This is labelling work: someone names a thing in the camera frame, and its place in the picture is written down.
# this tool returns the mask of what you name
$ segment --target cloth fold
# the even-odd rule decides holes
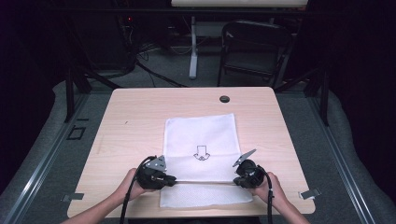
[[[165,122],[163,155],[177,181],[232,182],[240,157],[233,114],[174,118]],[[237,186],[176,184],[161,191],[161,207],[246,203],[252,197]]]

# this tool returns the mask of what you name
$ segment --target gray carpet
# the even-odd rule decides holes
[[[188,78],[190,54],[175,54],[171,51],[154,50],[148,53],[148,60],[140,61],[154,72],[170,77],[173,80],[192,87],[211,87],[216,85],[219,66],[219,48],[210,45],[206,40],[202,45],[198,59],[198,78]],[[112,78],[122,87],[150,88],[171,87],[168,83],[150,75],[141,68],[127,76]],[[94,90],[90,95],[82,95],[81,107],[71,121],[70,128],[84,127],[85,132],[80,140],[67,140],[67,134],[62,135],[59,153],[54,158],[50,170],[26,213],[21,216],[21,223],[59,223],[66,219],[68,203],[61,202],[65,194],[74,192],[82,172],[85,160],[101,118],[106,109],[110,91],[96,80],[90,80]],[[261,86],[265,85],[259,79],[248,81],[238,76],[225,77],[224,86]],[[34,173],[35,168],[51,150],[58,133],[62,130],[65,118],[64,84],[57,86],[56,104],[42,133],[37,138],[31,153],[26,158],[11,184],[0,196],[1,216],[4,222],[9,212],[20,197],[23,188]],[[312,223],[361,223],[358,213],[352,203],[347,189],[334,165],[329,142],[315,119],[316,111],[309,104],[310,99],[304,98],[301,88],[297,87],[290,93],[277,95],[279,105],[290,131],[290,136],[296,148],[297,155],[303,167],[309,188],[319,188],[322,195],[315,199],[316,212],[306,217]],[[361,187],[362,195],[372,211],[377,223],[396,223],[396,209],[389,198],[375,185],[367,171],[354,152],[350,130],[345,114],[334,95],[331,94],[329,104],[330,128],[343,150],[351,173]],[[117,219],[106,219],[103,223],[118,223]],[[275,216],[274,223],[286,223],[282,217]]]

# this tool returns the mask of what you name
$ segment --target wooden tabletop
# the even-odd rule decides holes
[[[172,0],[173,7],[305,7],[307,0]]]
[[[229,103],[219,98],[226,95]],[[110,195],[128,170],[147,156],[163,154],[164,124],[170,118],[191,118],[234,113],[242,153],[267,172],[275,173],[289,200],[303,214],[315,211],[312,200],[299,198],[308,190],[305,177],[270,88],[157,88],[113,91],[72,201],[70,217]],[[120,217],[121,206],[107,217]],[[127,217],[232,217],[266,214],[266,204],[251,203],[198,208],[161,208],[160,192],[145,193],[131,201]]]

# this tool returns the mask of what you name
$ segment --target white towel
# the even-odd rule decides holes
[[[163,155],[166,173],[177,181],[230,182],[240,157],[233,114],[168,119]],[[161,207],[194,207],[250,202],[250,193],[237,186],[177,184],[161,191]]]

